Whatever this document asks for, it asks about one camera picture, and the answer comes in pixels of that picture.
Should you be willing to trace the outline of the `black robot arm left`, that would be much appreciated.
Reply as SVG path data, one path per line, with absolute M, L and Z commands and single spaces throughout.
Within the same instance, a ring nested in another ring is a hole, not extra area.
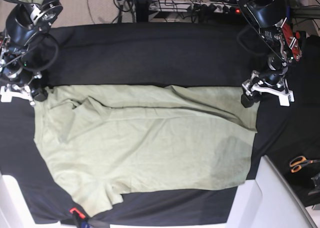
M 278 97 L 281 106 L 288 107 L 295 98 L 286 74 L 302 58 L 306 32 L 293 31 L 286 0 L 236 2 L 249 26 L 270 50 L 266 68 L 253 70 L 251 77 L 242 83 L 241 103 L 245 108 L 252 107 L 261 100 L 263 93 L 269 93 Z

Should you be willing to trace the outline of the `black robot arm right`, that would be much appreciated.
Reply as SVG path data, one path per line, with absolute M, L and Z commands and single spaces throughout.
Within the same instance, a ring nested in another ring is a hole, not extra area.
M 48 93 L 38 83 L 42 71 L 57 59 L 60 46 L 49 33 L 52 24 L 63 10 L 60 0 L 2 0 L 15 4 L 5 28 L 0 33 L 0 101 L 13 98 L 27 100 L 33 107 L 47 99 Z M 47 63 L 28 64 L 24 58 L 48 39 L 54 54 Z

